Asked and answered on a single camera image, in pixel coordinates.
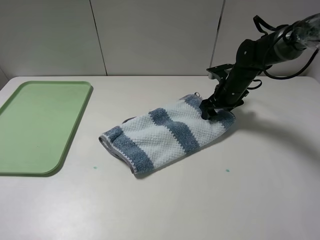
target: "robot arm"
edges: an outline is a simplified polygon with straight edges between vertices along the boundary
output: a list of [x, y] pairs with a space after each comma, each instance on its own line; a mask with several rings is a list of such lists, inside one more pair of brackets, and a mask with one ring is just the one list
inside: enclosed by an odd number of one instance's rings
[[[209, 77], [216, 78], [219, 84], [213, 95], [201, 102], [202, 118], [207, 120], [216, 115], [215, 109], [232, 110], [241, 106], [243, 98], [261, 86], [255, 77], [264, 72], [274, 79], [289, 79], [301, 74], [318, 53], [313, 53], [309, 62], [296, 74], [288, 77], [276, 77], [267, 72], [273, 64], [298, 58], [307, 47], [320, 46], [320, 13], [297, 21], [292, 25], [272, 27], [260, 17], [253, 18], [259, 32], [264, 33], [260, 39], [246, 39], [238, 48], [235, 64], [224, 64], [208, 68]], [[261, 26], [273, 31], [268, 34]], [[249, 87], [252, 81], [260, 82], [256, 87]]]

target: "green tray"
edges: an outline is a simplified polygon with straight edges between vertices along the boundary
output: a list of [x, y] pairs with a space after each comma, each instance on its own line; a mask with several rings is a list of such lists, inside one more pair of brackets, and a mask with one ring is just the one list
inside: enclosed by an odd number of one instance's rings
[[92, 90], [85, 81], [21, 84], [0, 108], [0, 175], [58, 172]]

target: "table surface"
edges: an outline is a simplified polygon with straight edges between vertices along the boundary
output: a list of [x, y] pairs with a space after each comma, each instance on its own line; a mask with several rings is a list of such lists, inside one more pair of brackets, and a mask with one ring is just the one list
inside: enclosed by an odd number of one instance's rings
[[214, 144], [139, 177], [105, 150], [100, 134], [184, 95], [207, 98], [216, 80], [12, 79], [0, 91], [0, 106], [31, 80], [88, 81], [93, 92], [57, 174], [0, 177], [1, 239], [318, 240], [320, 84], [309, 77], [260, 79], [262, 87], [233, 110], [236, 124]]

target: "striped towel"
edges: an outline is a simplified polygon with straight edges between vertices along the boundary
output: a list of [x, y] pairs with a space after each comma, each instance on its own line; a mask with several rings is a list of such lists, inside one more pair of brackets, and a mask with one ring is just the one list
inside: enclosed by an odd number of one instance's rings
[[99, 141], [133, 174], [157, 169], [209, 144], [235, 122], [235, 116], [222, 109], [213, 120], [203, 120], [201, 101], [196, 94], [187, 95], [112, 128]]

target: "white wall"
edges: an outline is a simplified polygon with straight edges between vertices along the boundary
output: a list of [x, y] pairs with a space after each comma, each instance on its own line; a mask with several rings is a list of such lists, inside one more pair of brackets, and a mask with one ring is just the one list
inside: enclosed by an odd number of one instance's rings
[[91, 0], [108, 75], [207, 75], [223, 0]]
[[89, 0], [0, 0], [0, 33], [9, 79], [106, 75]]
[[306, 75], [316, 79], [320, 83], [320, 53], [317, 54], [310, 67], [306, 71]]
[[[245, 39], [257, 40], [262, 36], [253, 22], [255, 15], [276, 27], [319, 12], [319, 0], [226, 0], [212, 66], [235, 63], [239, 45]], [[293, 74], [307, 63], [311, 54], [312, 51], [305, 51], [298, 59], [274, 65], [269, 72], [279, 76]]]
[[4, 87], [4, 85], [6, 85], [7, 82], [8, 82], [7, 77], [0, 69], [0, 90]]

